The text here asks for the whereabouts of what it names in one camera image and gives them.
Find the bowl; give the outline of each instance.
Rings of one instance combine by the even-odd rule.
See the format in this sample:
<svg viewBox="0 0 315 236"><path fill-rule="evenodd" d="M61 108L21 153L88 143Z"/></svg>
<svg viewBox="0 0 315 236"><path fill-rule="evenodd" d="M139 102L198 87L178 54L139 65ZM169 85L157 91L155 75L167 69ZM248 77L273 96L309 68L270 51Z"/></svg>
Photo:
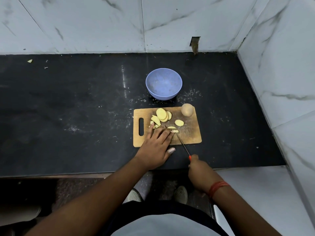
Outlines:
<svg viewBox="0 0 315 236"><path fill-rule="evenodd" d="M180 91L183 81L172 69L160 68L151 71L146 78L149 93L158 100L174 98Z"/></svg>

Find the white sneaker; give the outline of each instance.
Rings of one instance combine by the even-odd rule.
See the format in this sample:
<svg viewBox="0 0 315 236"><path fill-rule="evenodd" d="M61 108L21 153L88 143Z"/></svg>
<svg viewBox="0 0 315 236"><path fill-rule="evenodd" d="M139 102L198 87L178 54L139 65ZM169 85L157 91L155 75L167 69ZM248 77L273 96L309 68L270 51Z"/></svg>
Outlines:
<svg viewBox="0 0 315 236"><path fill-rule="evenodd" d="M174 192L174 200L176 202L187 204L188 194L185 186L179 186Z"/></svg>
<svg viewBox="0 0 315 236"><path fill-rule="evenodd" d="M128 196L124 202L126 203L126 202L133 201L133 200L136 202L142 202L143 201L140 193L136 189L132 189L129 192L129 194L128 194Z"/></svg>

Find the cutting board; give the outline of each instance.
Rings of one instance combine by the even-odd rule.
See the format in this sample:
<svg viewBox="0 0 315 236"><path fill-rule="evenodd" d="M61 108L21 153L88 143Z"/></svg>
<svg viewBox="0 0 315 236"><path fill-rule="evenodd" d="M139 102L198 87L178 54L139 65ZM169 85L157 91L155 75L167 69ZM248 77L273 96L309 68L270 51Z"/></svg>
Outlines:
<svg viewBox="0 0 315 236"><path fill-rule="evenodd" d="M144 139L148 133L150 121L152 115L156 115L156 110L158 108L141 108L134 110L134 147L141 147ZM183 141L184 144L195 144L201 143L201 134L199 129L199 124L197 120L196 110L194 108L194 113L190 117L185 117L180 109L181 107L169 107L163 108L165 111L170 111L172 114L172 118L167 122L161 122L162 127L174 126L176 130L178 130L179 137ZM144 135L139 135L139 119L143 118L143 129ZM175 120L180 119L183 120L185 125L182 127L176 126ZM179 139L174 136L170 145L180 145Z"/></svg>

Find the cutting board handle hole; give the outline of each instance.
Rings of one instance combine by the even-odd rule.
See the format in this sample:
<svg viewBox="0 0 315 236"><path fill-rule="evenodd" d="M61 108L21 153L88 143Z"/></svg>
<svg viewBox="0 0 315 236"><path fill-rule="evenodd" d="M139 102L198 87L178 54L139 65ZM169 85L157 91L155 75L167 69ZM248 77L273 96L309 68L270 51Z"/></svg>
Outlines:
<svg viewBox="0 0 315 236"><path fill-rule="evenodd" d="M139 118L139 135L144 135L144 121L143 118Z"/></svg>

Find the forearm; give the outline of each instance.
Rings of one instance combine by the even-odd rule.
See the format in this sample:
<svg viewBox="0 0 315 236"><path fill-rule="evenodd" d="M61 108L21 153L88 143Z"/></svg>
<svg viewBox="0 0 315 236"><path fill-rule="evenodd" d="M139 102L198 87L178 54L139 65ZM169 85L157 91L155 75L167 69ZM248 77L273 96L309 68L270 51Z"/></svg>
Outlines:
<svg viewBox="0 0 315 236"><path fill-rule="evenodd" d="M49 215L27 236L96 234L146 171L142 163L133 158L87 193Z"/></svg>
<svg viewBox="0 0 315 236"><path fill-rule="evenodd" d="M220 187L213 196L236 236L281 236L230 186Z"/></svg>

